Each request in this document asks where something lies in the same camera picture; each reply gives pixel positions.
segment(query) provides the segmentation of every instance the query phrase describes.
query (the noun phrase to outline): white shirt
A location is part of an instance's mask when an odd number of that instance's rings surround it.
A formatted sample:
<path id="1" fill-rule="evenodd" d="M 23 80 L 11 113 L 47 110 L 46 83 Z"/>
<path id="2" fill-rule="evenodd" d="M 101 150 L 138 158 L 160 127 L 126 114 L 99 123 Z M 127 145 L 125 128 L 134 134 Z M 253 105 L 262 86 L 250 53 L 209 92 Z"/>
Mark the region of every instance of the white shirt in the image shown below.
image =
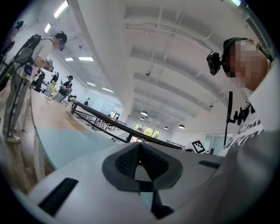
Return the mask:
<path id="1" fill-rule="evenodd" d="M 227 141 L 219 156 L 226 156 L 228 150 L 242 145 L 247 139 L 260 134 L 262 131 L 280 129 L 280 64 L 276 59 L 267 75 L 249 96 L 249 101 L 255 112 L 249 108 L 249 115 L 238 126 L 238 130 Z"/>
<path id="2" fill-rule="evenodd" d="M 46 60 L 47 56 L 51 53 L 53 49 L 53 42 L 51 41 L 52 38 L 46 38 L 39 42 L 39 44 L 35 47 L 32 58 L 35 59 L 37 56 L 39 56 L 42 60 Z M 32 66 L 32 73 L 31 75 L 27 75 L 24 72 L 24 67 L 21 68 L 17 73 L 20 77 L 23 79 L 27 79 L 28 81 L 32 82 L 35 74 L 38 71 L 38 67 Z"/>

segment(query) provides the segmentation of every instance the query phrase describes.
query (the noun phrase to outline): pants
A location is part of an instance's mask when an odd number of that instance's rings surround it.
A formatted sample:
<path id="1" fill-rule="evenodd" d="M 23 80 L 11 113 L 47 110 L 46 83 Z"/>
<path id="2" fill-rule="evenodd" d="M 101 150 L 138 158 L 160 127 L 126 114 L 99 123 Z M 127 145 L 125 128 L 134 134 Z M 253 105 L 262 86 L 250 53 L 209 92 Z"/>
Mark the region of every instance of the pants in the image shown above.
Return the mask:
<path id="1" fill-rule="evenodd" d="M 12 137 L 14 135 L 14 129 L 21 113 L 25 95 L 29 89 L 30 83 L 30 81 L 22 79 L 17 73 L 15 73 L 12 77 L 10 83 L 10 94 L 4 117 L 3 133 L 6 137 Z"/>
<path id="2" fill-rule="evenodd" d="M 52 97 L 52 100 L 56 101 L 56 102 L 60 102 L 63 99 L 63 95 L 60 94 L 59 92 L 56 92 L 54 94 L 54 96 Z"/>
<path id="3" fill-rule="evenodd" d="M 46 96 L 48 96 L 48 95 L 50 94 L 50 92 L 52 91 L 52 88 L 53 88 L 53 84 L 52 84 L 52 83 L 49 83 L 49 84 L 47 85 L 47 88 L 45 89 L 44 94 L 45 94 Z"/>

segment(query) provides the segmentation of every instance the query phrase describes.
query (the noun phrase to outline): table leg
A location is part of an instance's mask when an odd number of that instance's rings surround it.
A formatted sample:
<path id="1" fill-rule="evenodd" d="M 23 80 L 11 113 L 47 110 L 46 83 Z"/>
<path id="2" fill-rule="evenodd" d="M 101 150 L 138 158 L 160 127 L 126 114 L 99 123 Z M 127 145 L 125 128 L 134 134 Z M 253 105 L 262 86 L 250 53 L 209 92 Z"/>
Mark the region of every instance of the table leg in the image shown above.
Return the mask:
<path id="1" fill-rule="evenodd" d="M 31 95 L 28 99 L 28 102 L 27 102 L 27 105 L 26 105 L 26 109 L 25 109 L 25 113 L 24 113 L 24 118 L 23 118 L 23 124 L 22 124 L 22 131 L 25 130 L 25 122 L 26 122 L 26 117 L 27 117 L 27 111 L 28 111 L 28 107 L 30 106 L 31 104 Z"/>
<path id="2" fill-rule="evenodd" d="M 37 133 L 34 134 L 34 166 L 38 182 L 45 178 L 44 153 Z"/>

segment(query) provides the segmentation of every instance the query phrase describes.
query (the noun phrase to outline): railing post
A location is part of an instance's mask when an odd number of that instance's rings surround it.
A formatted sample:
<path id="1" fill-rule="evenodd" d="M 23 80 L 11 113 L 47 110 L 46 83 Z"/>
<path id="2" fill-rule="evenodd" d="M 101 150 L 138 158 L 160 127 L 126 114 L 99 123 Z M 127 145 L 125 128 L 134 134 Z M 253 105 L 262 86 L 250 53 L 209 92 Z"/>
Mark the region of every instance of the railing post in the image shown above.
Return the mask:
<path id="1" fill-rule="evenodd" d="M 128 142 L 130 142 L 130 141 L 131 141 L 132 136 L 133 136 L 133 134 L 132 134 L 132 133 L 130 133 L 130 134 L 129 134 L 129 136 L 127 137 L 127 139 L 126 139 L 126 143 L 128 143 Z"/>
<path id="2" fill-rule="evenodd" d="M 77 103 L 74 103 L 74 105 L 72 106 L 72 109 L 71 109 L 71 114 L 74 114 L 74 111 L 76 110 L 78 104 Z"/>

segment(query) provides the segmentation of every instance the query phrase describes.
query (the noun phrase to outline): backpack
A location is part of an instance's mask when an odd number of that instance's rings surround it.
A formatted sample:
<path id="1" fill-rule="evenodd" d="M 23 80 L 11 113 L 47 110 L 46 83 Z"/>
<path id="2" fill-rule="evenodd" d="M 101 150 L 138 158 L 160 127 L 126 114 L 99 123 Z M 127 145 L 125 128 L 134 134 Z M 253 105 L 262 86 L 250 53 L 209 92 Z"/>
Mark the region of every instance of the backpack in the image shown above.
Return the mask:
<path id="1" fill-rule="evenodd" d="M 14 57 L 14 62 L 19 64 L 27 64 L 33 62 L 32 54 L 41 41 L 41 36 L 38 34 L 33 35 L 25 42 Z"/>

